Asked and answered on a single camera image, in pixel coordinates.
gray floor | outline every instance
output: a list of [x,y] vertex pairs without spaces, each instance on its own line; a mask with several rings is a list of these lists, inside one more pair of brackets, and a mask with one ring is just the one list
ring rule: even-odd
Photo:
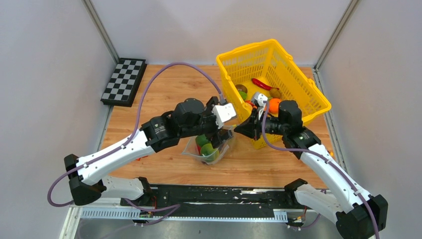
[[[307,214],[308,223],[316,217],[315,213]],[[100,239],[105,235],[126,225],[133,224],[128,220],[118,219],[85,219],[81,220],[79,235],[75,239]],[[177,222],[163,221],[156,225],[129,227],[107,237],[108,239],[340,239],[335,225],[321,217],[311,229],[299,232],[287,229],[281,223],[238,223],[238,222]]]

red chili pepper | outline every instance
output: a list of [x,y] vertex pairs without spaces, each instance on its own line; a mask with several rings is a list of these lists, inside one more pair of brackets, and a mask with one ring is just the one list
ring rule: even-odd
[[252,83],[255,84],[255,85],[257,85],[257,86],[259,86],[259,87],[261,87],[264,90],[267,90],[267,91],[269,91],[271,88],[275,88],[275,87],[271,87],[271,86],[265,85],[264,83],[262,83],[261,81],[259,81],[256,78],[252,78]]

wooden table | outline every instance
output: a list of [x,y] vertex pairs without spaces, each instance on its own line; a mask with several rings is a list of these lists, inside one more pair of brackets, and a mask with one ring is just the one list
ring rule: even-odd
[[[151,77],[162,65],[149,65],[131,108],[114,107],[105,134],[103,148],[133,131],[140,96]],[[218,66],[200,66],[221,87]],[[301,68],[312,78],[311,68]],[[174,110],[177,103],[186,98],[196,98],[204,104],[217,92],[197,71],[186,66],[175,66],[163,72],[150,87],[142,106],[140,124]],[[309,128],[317,134],[328,150],[332,150],[328,131],[322,116],[315,119]],[[122,178],[146,177],[154,184],[190,184],[214,186],[283,187],[302,178],[315,188],[324,188],[324,183],[305,164],[289,152],[275,151],[269,147],[255,150],[248,138],[237,134],[236,144],[229,155],[215,165],[204,165],[182,155],[188,138],[181,139],[175,147],[134,161],[111,173]]]

white wall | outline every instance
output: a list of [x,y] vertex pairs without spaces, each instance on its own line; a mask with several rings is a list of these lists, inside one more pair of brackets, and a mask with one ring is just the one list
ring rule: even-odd
[[92,0],[120,57],[213,64],[244,44],[277,39],[314,64],[349,0]]
[[422,233],[421,12],[361,1],[321,70],[349,173],[389,203],[383,239]]
[[[114,63],[82,2],[0,3],[0,238],[59,236],[66,208],[46,200],[63,157],[94,151]],[[53,192],[70,200],[67,181]]]

yellow plastic basket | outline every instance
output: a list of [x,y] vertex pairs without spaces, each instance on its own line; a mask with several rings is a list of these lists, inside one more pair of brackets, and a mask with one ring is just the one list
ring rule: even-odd
[[[217,64],[221,72],[223,93],[234,105],[240,122],[251,114],[248,107],[236,90],[235,85],[247,87],[247,100],[255,92],[267,96],[269,91],[252,83],[252,78],[280,89],[281,100],[294,100],[302,110],[304,125],[308,125],[315,117],[331,109],[330,102],[319,91],[312,79],[308,79],[283,47],[275,39],[251,43],[217,56]],[[270,142],[281,139],[279,135],[267,135]],[[266,146],[264,139],[252,140],[254,148]]]

